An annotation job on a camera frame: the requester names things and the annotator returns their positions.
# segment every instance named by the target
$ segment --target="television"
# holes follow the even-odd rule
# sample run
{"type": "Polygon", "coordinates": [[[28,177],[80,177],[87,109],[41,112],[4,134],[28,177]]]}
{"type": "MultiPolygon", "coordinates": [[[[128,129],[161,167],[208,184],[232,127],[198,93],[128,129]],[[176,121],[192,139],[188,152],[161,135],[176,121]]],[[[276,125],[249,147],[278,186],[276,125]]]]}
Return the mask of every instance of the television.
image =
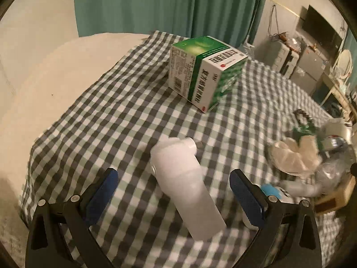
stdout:
{"type": "Polygon", "coordinates": [[[311,5],[307,10],[302,29],[316,39],[332,58],[335,58],[340,48],[342,38],[311,5]]]}

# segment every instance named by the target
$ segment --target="gingham fabric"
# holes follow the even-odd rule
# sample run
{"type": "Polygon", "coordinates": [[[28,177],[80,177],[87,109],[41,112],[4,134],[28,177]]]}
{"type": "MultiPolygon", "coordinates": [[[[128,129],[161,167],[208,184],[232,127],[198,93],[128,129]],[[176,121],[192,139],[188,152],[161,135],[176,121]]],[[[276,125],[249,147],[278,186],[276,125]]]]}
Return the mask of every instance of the gingham fabric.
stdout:
{"type": "MultiPolygon", "coordinates": [[[[167,85],[170,46],[182,39],[153,33],[36,140],[21,201],[27,224],[41,198],[49,203],[68,200],[112,167],[119,172],[119,186],[91,231],[114,266],[231,267],[238,260],[255,233],[241,221],[229,173],[240,168],[258,185],[286,178],[269,165],[267,144],[296,126],[292,112],[297,108],[318,126],[329,115],[290,80],[252,60],[232,93],[207,114],[201,113],[167,85]],[[198,160],[204,183],[227,224],[206,242],[190,237],[175,206],[149,173],[151,147],[168,136],[203,143],[198,160]]],[[[332,246],[342,223],[333,216],[321,219],[326,263],[333,253],[326,247],[332,246]]],[[[66,239],[82,264],[68,231],[66,239]]]]}

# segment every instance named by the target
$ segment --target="white plastic container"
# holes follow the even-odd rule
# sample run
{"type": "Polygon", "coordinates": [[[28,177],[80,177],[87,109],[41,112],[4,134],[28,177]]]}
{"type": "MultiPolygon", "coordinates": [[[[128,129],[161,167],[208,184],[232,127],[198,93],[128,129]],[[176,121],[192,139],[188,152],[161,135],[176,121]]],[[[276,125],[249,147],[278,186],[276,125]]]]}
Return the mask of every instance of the white plastic container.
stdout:
{"type": "Polygon", "coordinates": [[[150,163],[161,190],[179,212],[195,241],[207,240],[226,224],[203,182],[193,139],[168,138],[151,149],[150,163]]]}
{"type": "Polygon", "coordinates": [[[279,186],[285,189],[292,197],[316,197],[321,194],[321,184],[305,184],[301,180],[282,180],[279,186]]]}

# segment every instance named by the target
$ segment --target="wooden table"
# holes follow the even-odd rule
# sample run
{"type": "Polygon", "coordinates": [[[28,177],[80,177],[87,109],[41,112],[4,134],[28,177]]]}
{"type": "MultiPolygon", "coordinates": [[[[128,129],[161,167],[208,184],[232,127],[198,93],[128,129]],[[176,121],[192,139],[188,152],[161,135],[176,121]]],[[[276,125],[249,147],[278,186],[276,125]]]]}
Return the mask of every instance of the wooden table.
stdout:
{"type": "Polygon", "coordinates": [[[330,78],[328,76],[328,74],[323,72],[321,77],[320,77],[320,79],[319,79],[319,81],[318,81],[318,83],[317,83],[317,85],[316,85],[316,89],[318,89],[322,83],[327,85],[327,87],[330,89],[330,91],[327,94],[327,96],[324,98],[324,100],[322,101],[320,106],[322,106],[326,102],[326,100],[329,98],[330,95],[334,95],[335,98],[337,99],[337,101],[342,106],[342,108],[345,110],[345,113],[348,114],[348,116],[347,117],[344,116],[344,118],[346,120],[349,120],[349,114],[352,113],[353,117],[357,121],[357,111],[356,111],[356,109],[349,102],[349,100],[346,98],[346,96],[341,92],[340,87],[337,84],[337,82],[335,82],[332,78],[330,78]]]}

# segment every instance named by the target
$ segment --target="cardboard box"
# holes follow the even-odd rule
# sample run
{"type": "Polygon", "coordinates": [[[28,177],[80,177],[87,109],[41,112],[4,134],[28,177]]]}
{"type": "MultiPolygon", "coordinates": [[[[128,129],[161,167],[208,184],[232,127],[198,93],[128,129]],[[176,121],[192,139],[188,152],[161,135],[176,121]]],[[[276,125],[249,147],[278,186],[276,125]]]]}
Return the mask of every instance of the cardboard box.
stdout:
{"type": "Polygon", "coordinates": [[[202,112],[212,109],[236,83],[247,55],[203,36],[171,46],[168,85],[202,112]]]}
{"type": "Polygon", "coordinates": [[[315,202],[315,213],[322,215],[346,206],[349,203],[355,185],[356,178],[351,173],[346,173],[336,190],[322,196],[315,202]]]}

